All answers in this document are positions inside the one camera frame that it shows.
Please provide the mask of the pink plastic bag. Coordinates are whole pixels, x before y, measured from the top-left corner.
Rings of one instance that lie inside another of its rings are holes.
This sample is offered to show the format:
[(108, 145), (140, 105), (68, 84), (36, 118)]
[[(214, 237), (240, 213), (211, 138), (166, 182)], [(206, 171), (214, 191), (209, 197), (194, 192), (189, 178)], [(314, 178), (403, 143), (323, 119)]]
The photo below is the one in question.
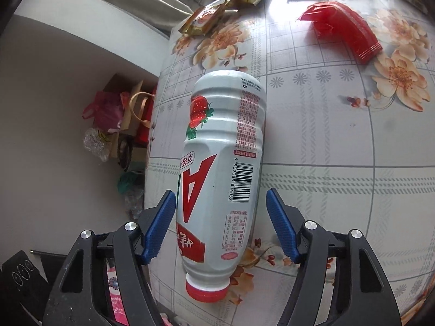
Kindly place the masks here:
[(105, 91), (98, 91), (82, 112), (82, 119), (92, 119), (93, 126), (105, 133), (119, 132), (123, 117), (121, 94)]

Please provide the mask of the red plastic wrapper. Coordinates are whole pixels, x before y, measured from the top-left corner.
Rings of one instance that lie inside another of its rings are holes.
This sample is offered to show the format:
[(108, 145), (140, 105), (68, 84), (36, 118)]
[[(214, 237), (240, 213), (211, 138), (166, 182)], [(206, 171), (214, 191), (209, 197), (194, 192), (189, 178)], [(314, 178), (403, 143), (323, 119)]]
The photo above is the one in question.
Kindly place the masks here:
[(366, 20), (341, 2), (311, 4), (299, 17), (310, 21), (320, 37), (339, 37), (362, 64), (383, 51), (380, 41)]

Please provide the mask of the red gift bag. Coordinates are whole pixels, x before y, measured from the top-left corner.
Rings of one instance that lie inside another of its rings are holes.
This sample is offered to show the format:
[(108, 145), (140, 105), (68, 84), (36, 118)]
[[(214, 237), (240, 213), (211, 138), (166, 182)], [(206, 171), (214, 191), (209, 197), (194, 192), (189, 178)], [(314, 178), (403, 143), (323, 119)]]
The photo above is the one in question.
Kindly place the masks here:
[(143, 80), (134, 85), (129, 93), (121, 93), (124, 115), (120, 131), (132, 136), (136, 146), (147, 147), (155, 100), (156, 87), (146, 87)]

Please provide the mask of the white strawberry milk bottle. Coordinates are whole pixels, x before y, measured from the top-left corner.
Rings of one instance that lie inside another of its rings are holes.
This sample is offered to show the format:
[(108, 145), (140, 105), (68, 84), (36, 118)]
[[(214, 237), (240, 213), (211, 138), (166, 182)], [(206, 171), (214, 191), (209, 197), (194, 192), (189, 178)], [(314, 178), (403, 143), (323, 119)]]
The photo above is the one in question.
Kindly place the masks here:
[(228, 293), (257, 206), (266, 92), (242, 71), (212, 71), (194, 85), (180, 159), (176, 232), (187, 294)]

